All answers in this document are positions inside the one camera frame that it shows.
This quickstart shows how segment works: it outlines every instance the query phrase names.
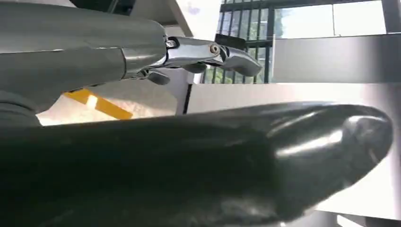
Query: yellow stripe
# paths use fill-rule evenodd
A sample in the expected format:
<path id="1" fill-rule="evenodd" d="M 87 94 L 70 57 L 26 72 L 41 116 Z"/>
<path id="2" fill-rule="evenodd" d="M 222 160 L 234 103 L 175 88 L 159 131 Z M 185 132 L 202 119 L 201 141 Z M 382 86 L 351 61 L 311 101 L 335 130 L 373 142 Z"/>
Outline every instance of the yellow stripe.
<path id="1" fill-rule="evenodd" d="M 84 105 L 95 108 L 109 116 L 119 120 L 126 120 L 132 117 L 132 113 L 114 105 L 104 98 L 94 94 L 88 89 L 82 89 L 75 92 L 64 93 L 66 97 L 72 98 Z"/>

